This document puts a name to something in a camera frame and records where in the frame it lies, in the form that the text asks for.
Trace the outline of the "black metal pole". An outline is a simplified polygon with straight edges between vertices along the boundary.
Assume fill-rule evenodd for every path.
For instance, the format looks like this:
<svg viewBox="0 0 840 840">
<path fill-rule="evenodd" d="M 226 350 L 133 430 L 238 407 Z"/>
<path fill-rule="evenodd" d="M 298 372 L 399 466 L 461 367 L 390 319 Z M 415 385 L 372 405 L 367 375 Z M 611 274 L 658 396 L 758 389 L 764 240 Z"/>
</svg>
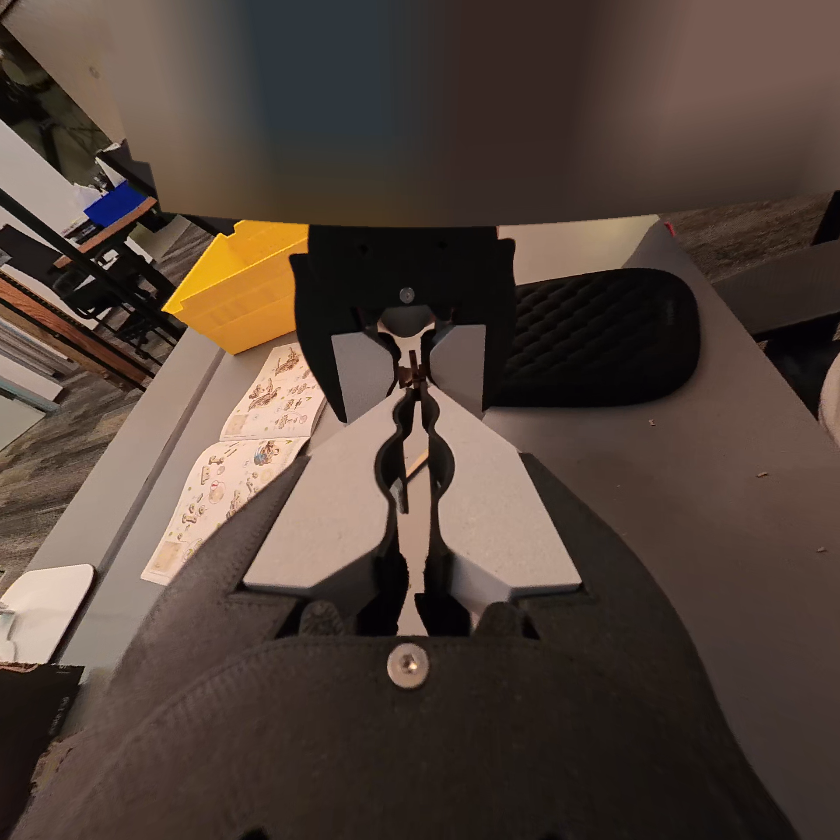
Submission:
<svg viewBox="0 0 840 840">
<path fill-rule="evenodd" d="M 183 336 L 184 327 L 178 328 L 160 310 L 152 309 L 144 302 L 139 292 L 126 290 L 119 283 L 113 280 L 107 271 L 98 265 L 94 260 L 84 255 L 71 242 L 60 236 L 55 230 L 43 222 L 35 214 L 31 213 L 23 204 L 15 200 L 5 190 L 1 190 L 1 206 L 10 214 L 16 217 L 22 224 L 36 232 L 49 245 L 67 257 L 71 264 L 83 270 L 86 275 L 96 277 L 100 284 L 118 298 L 121 303 L 130 307 L 135 312 L 142 313 L 148 322 L 154 325 L 158 331 L 162 331 L 173 340 L 179 340 Z"/>
</svg>

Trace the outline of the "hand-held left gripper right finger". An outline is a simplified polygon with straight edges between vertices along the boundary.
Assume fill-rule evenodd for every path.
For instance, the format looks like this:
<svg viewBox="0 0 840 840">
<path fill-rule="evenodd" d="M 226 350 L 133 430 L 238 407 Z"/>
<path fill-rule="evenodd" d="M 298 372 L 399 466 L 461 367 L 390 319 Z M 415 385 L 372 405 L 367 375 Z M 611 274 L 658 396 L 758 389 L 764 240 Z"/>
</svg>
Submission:
<svg viewBox="0 0 840 840">
<path fill-rule="evenodd" d="M 480 614 L 496 602 L 582 585 L 522 455 L 454 399 L 427 385 L 430 533 L 425 594 Z"/>
</svg>

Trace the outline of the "blue plastic bin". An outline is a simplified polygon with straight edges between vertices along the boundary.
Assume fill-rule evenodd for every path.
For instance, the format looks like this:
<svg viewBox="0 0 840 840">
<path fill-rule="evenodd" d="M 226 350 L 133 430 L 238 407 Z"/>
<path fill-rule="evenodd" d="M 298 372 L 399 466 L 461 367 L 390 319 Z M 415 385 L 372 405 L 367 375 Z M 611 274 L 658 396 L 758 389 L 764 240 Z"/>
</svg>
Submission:
<svg viewBox="0 0 840 840">
<path fill-rule="evenodd" d="M 87 206 L 83 213 L 95 225 L 107 228 L 130 215 L 147 198 L 129 181 L 123 181 Z"/>
</svg>

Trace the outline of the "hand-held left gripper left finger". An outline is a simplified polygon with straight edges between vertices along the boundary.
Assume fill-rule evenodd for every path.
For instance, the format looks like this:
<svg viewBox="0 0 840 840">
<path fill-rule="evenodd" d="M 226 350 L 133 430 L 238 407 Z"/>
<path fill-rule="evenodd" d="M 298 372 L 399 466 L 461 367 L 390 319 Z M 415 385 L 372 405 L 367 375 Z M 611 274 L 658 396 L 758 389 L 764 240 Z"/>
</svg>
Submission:
<svg viewBox="0 0 840 840">
<path fill-rule="evenodd" d="M 378 596 L 404 598 L 397 504 L 406 500 L 403 443 L 416 399 L 396 388 L 315 445 L 244 576 L 247 590 L 328 601 L 341 614 Z"/>
</svg>

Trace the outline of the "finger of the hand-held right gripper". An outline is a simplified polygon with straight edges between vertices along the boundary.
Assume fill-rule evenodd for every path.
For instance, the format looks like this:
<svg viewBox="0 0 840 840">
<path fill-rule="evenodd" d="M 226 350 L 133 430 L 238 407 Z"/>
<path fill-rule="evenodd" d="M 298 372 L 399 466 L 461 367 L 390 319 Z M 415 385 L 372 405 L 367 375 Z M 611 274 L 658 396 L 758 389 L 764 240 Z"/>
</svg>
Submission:
<svg viewBox="0 0 840 840">
<path fill-rule="evenodd" d="M 351 424 L 393 390 L 402 351 L 388 332 L 332 336 L 345 422 Z"/>
<path fill-rule="evenodd" d="M 436 387 L 472 414 L 483 414 L 485 348 L 483 324 L 448 325 L 435 331 L 427 367 Z"/>
</svg>

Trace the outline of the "white plastic base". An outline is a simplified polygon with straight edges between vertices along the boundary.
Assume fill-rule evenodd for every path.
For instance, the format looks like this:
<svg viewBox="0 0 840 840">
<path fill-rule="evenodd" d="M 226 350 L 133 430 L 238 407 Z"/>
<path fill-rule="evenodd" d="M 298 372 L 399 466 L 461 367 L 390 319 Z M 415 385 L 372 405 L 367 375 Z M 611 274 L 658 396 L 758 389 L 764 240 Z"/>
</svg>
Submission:
<svg viewBox="0 0 840 840">
<path fill-rule="evenodd" d="M 2 664 L 47 664 L 88 595 L 95 574 L 95 568 L 84 563 L 21 575 L 2 598 Z"/>
</svg>

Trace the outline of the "black model kit box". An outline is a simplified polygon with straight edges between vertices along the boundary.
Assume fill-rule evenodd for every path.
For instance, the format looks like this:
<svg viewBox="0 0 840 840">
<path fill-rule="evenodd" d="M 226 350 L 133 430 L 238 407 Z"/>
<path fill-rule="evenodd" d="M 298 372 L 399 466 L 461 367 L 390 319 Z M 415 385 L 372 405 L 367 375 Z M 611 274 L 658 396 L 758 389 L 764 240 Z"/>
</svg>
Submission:
<svg viewBox="0 0 840 840">
<path fill-rule="evenodd" d="M 83 666 L 1 664 L 2 812 L 26 801 L 40 756 L 74 702 Z"/>
</svg>

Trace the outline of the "printed instruction booklet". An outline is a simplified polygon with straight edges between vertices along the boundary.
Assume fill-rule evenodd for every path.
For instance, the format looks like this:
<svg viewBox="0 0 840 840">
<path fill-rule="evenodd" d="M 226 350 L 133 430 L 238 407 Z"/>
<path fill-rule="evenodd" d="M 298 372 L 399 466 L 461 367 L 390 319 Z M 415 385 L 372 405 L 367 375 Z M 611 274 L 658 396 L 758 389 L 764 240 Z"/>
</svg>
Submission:
<svg viewBox="0 0 840 840">
<path fill-rule="evenodd" d="M 218 441 L 190 470 L 141 579 L 168 585 L 216 530 L 299 456 L 325 403 L 300 344 L 274 348 Z"/>
</svg>

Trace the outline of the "nested yellow plastic bins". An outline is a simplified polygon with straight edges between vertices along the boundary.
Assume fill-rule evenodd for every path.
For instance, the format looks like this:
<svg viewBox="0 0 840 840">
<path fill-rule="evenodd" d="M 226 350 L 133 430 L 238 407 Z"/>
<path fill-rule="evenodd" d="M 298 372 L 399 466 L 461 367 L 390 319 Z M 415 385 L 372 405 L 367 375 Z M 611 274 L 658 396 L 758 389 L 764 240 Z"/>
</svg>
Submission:
<svg viewBox="0 0 840 840">
<path fill-rule="evenodd" d="M 219 234 L 163 306 L 229 354 L 296 329 L 290 257 L 308 249 L 309 226 L 241 220 Z"/>
</svg>

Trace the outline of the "black padded wrist rest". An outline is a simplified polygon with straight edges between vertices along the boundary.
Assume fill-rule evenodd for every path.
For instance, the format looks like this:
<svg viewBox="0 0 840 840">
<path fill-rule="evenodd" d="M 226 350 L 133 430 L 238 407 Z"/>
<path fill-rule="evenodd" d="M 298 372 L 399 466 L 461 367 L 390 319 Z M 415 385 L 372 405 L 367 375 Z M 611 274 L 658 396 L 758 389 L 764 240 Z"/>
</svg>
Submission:
<svg viewBox="0 0 840 840">
<path fill-rule="evenodd" d="M 697 299 L 667 271 L 623 268 L 528 283 L 517 287 L 516 303 L 492 407 L 651 403 L 697 369 Z"/>
</svg>

